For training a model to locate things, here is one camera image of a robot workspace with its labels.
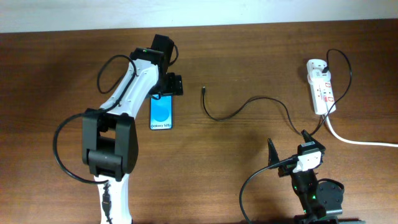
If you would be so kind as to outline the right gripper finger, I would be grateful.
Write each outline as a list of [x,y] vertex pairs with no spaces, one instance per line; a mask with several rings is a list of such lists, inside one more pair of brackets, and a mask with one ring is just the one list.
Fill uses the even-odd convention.
[[272,142],[271,138],[269,138],[267,140],[267,144],[268,144],[268,151],[269,151],[268,166],[270,168],[278,168],[280,160],[279,160],[278,153],[276,151],[276,148],[275,148],[274,143]]
[[305,129],[302,130],[301,134],[303,136],[305,143],[310,143],[310,142],[313,142],[314,144],[317,143],[317,141]]

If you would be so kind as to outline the blue Galaxy smartphone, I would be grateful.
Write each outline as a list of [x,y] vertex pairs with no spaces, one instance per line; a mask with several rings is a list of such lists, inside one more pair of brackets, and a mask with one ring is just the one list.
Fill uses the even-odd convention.
[[152,95],[149,127],[154,131],[173,128],[172,96]]

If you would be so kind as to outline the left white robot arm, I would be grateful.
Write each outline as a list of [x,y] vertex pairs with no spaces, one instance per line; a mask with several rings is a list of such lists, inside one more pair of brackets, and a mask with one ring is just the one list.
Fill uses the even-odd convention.
[[136,116],[146,98],[182,95],[181,76],[167,71],[174,49],[137,48],[111,97],[83,116],[82,160],[98,187],[102,223],[132,223],[128,199],[139,153]]

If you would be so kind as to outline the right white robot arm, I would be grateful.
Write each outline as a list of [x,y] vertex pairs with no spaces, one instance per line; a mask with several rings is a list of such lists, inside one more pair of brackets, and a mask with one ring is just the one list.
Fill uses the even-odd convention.
[[302,134],[305,142],[297,146],[296,154],[284,160],[279,159],[272,140],[268,139],[268,166],[277,169],[279,177],[291,178],[304,212],[294,217],[295,223],[338,223],[338,215],[343,213],[344,185],[316,177],[315,169],[323,164],[326,148],[305,130]]

